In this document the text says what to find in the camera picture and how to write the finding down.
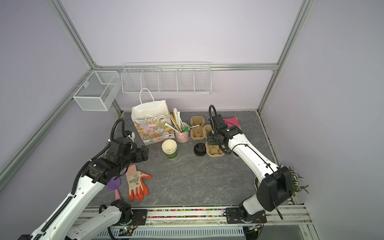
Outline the black paper coffee cup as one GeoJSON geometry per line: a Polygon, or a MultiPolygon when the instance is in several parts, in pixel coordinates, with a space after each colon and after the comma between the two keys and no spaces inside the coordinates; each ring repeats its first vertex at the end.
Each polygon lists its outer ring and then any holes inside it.
{"type": "Polygon", "coordinates": [[[232,154],[233,154],[233,156],[234,156],[235,158],[240,158],[240,156],[239,156],[236,152],[232,151],[232,154]]]}

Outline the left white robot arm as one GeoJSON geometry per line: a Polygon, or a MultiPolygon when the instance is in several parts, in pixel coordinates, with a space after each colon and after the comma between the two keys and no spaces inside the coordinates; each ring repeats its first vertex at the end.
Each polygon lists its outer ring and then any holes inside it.
{"type": "Polygon", "coordinates": [[[134,133],[125,131],[124,124],[124,119],[116,120],[109,143],[81,167],[67,197],[36,230],[21,235],[21,240],[91,240],[108,227],[133,222],[131,205],[116,200],[97,216],[74,227],[90,201],[111,180],[120,177],[130,165],[148,159],[148,148],[139,148],[134,142],[134,133]]]}

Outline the white cartoon paper gift bag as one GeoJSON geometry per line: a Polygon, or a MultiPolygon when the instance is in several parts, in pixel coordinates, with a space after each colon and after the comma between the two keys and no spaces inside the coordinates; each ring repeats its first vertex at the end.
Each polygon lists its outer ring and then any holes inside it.
{"type": "Polygon", "coordinates": [[[131,118],[146,146],[175,138],[165,100],[156,101],[152,98],[150,102],[140,101],[139,105],[132,107],[131,118]]]}

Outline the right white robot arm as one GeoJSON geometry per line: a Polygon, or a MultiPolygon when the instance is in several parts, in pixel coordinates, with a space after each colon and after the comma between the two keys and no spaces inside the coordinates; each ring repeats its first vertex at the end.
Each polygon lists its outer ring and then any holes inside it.
{"type": "Polygon", "coordinates": [[[218,146],[226,155],[238,156],[255,174],[257,191],[239,204],[238,219],[250,222],[256,214],[276,210],[293,196],[290,169],[266,158],[237,126],[228,126],[214,105],[209,106],[209,123],[212,131],[207,134],[208,143],[218,146]]]}

